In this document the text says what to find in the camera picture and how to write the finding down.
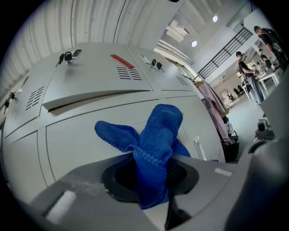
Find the ventilation slot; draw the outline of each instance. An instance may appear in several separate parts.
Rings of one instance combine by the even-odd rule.
[[[44,86],[42,88],[39,88],[38,90],[32,92],[29,96],[29,99],[28,99],[28,102],[27,102],[27,105],[26,105],[26,111],[33,107],[34,105],[38,104],[39,103],[39,100],[40,100],[40,96],[42,95],[43,93],[43,89],[44,89]]]
[[[117,67],[117,72],[120,79],[142,80],[135,68],[128,69],[126,67]]]
[[[177,79],[180,81],[180,83],[181,83],[182,85],[188,86],[188,84],[186,83],[186,81],[185,81],[182,77],[178,77],[178,76],[177,76]]]

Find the man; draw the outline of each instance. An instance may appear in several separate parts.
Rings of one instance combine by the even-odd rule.
[[[260,64],[259,62],[257,62],[257,68],[259,69],[260,72],[266,71],[263,63]]]
[[[236,57],[238,59],[238,70],[245,75],[246,77],[246,81],[249,82],[250,86],[252,87],[255,96],[256,96],[256,100],[257,103],[260,105],[262,103],[262,101],[264,101],[264,97],[262,94],[262,91],[257,83],[257,80],[255,80],[255,75],[254,75],[254,71],[250,70],[247,65],[242,61],[243,60],[243,54],[240,51],[236,52]]]
[[[266,68],[267,69],[270,69],[272,64],[270,62],[270,59],[267,58],[266,55],[263,54],[263,50],[262,49],[259,49],[259,54],[260,54],[260,58],[263,60],[263,62],[265,63],[266,65]]]
[[[267,28],[260,28],[259,26],[254,26],[254,31],[272,55],[277,59],[280,68],[285,70],[288,63],[287,57],[279,45],[280,42],[277,41],[278,38],[275,32]]]

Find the ceiling light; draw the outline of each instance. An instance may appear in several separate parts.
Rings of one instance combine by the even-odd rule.
[[[193,41],[192,43],[191,43],[191,46],[192,47],[195,47],[195,46],[197,46],[197,41],[195,40],[195,41]]]
[[[215,15],[212,19],[213,19],[213,22],[215,23],[218,20],[218,16]]]

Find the red handle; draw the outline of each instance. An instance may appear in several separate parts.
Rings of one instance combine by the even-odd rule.
[[[128,68],[134,68],[133,65],[131,65],[129,62],[125,61],[124,59],[122,59],[121,57],[117,56],[117,55],[110,55],[112,58],[117,59],[118,61],[122,62],[124,65],[128,66]]]

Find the white locker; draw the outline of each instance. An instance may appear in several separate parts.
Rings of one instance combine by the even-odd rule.
[[[47,86],[55,72],[55,58],[50,56],[35,64],[26,74],[17,99],[10,100],[5,125],[5,137],[37,118]]]
[[[11,188],[20,200],[30,203],[47,186],[39,163],[37,132],[4,150],[4,163]]]
[[[99,96],[152,90],[123,45],[82,43],[74,49],[83,51],[72,64],[63,61],[58,65],[43,100],[47,109]],[[111,55],[121,57],[134,68],[128,68]]]
[[[123,154],[96,135],[94,126],[97,121],[132,126],[140,134],[151,111],[160,103],[160,100],[154,100],[107,108],[48,126],[48,155],[55,179],[81,165]],[[182,142],[189,146],[183,135]]]
[[[218,132],[199,97],[168,98],[168,101],[183,113],[181,126],[199,158],[225,162]]]
[[[128,46],[126,48],[132,51],[135,61],[147,77],[148,81],[152,83],[152,87],[154,87],[153,84],[156,84],[162,91],[193,91],[192,87],[178,68],[161,54],[140,47]],[[164,72],[159,70],[156,65],[153,68],[149,67],[149,64],[153,59],[156,59],[157,62],[160,62],[163,65],[162,68]]]

